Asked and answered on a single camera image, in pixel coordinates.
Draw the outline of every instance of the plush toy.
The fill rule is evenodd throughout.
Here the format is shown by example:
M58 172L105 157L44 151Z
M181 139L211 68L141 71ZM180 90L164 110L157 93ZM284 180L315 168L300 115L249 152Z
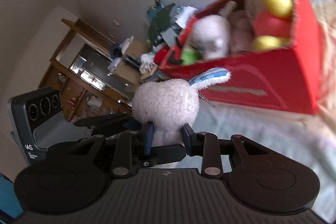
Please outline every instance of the plush toy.
M245 9L251 22L257 20L254 24L255 33L263 33L263 37L256 37L254 50L269 50L281 47L289 41L289 36L274 37L272 33L274 33L274 27L281 29L288 26L287 21L290 22L293 15L293 0L245 0Z
M133 98L132 111L138 122L154 124L152 146L181 143L180 128L186 123L192 126L199 110L198 90L225 83L230 75L226 69L213 68L189 82L170 79L141 85Z
M229 1L219 12L199 19L192 30L192 40L198 42L198 50L204 60L224 58L229 52L231 27L227 16L236 7Z
M230 53L236 54L251 51L254 39L253 26L247 18L245 10L232 12L229 16L229 21L232 26Z

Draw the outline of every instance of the red cardboard box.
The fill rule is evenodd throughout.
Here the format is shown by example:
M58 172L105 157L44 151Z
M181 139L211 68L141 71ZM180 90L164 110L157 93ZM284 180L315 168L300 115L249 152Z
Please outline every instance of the red cardboard box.
M227 1L218 0L195 14L180 34L180 43L185 43L198 19L217 14ZM244 0L233 1L237 2L238 10L244 8ZM314 114L320 88L322 32L309 0L293 1L290 46L185 66L169 63L173 50L176 59L181 53L181 49L175 46L161 63L161 71L170 78L190 80L210 68L223 67L231 72L231 79L225 84L202 90L201 93L209 100Z

